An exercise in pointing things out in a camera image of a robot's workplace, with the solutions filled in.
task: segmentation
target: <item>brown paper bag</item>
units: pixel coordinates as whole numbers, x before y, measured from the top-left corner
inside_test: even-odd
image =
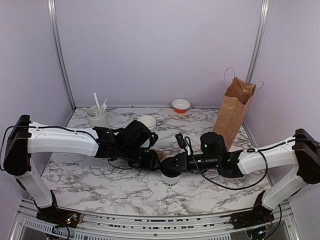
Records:
[[[224,94],[213,132],[222,135],[227,150],[234,142],[255,93],[256,85],[235,77]]]

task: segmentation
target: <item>metal corner post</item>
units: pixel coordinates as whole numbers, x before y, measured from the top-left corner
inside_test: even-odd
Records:
[[[76,110],[75,99],[71,91],[71,86],[67,74],[66,64],[62,52],[61,41],[59,36],[59,28],[58,28],[58,21],[57,21],[57,14],[56,14],[56,5],[55,0],[48,0],[48,9],[49,9],[49,16],[50,16],[50,23],[51,29],[53,33],[54,45],[55,50],[58,58],[58,63],[62,75],[63,85],[66,91],[66,95],[68,98],[68,102],[72,109],[72,112]]]
[[[247,83],[251,83],[254,76],[256,64],[258,61],[258,56],[261,51],[262,42],[263,42],[265,31],[266,31],[269,5],[270,5],[270,0],[262,0],[260,19],[258,23],[256,38],[255,38],[255,44],[253,48],[249,70],[245,79]]]

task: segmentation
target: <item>paper cup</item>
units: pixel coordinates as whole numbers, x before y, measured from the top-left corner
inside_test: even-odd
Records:
[[[156,119],[150,115],[144,115],[138,118],[138,121],[143,123],[150,131],[153,130],[157,124]]]
[[[166,176],[163,173],[161,173],[161,175],[162,175],[162,180],[164,184],[167,185],[168,187],[173,187],[174,185],[176,185],[180,178],[180,174],[174,177]]]

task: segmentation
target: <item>white bowl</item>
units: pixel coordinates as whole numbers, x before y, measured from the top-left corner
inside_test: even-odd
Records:
[[[138,121],[143,123],[149,130],[154,129],[157,124],[156,119],[149,115],[139,117]]]

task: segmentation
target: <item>white plastic utensil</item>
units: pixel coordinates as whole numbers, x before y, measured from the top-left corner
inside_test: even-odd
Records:
[[[106,105],[107,100],[108,100],[108,98],[106,98],[106,99],[104,100],[104,102],[103,102],[103,104],[102,104],[102,106],[101,106],[101,108],[100,108],[100,110],[99,110],[99,116],[103,114],[104,110],[106,110],[106,108],[107,108],[107,105]]]
[[[97,98],[97,93],[94,92],[93,96],[94,96],[96,107],[98,108],[98,110],[100,110],[100,105],[99,105],[99,101],[98,101],[98,98]]]

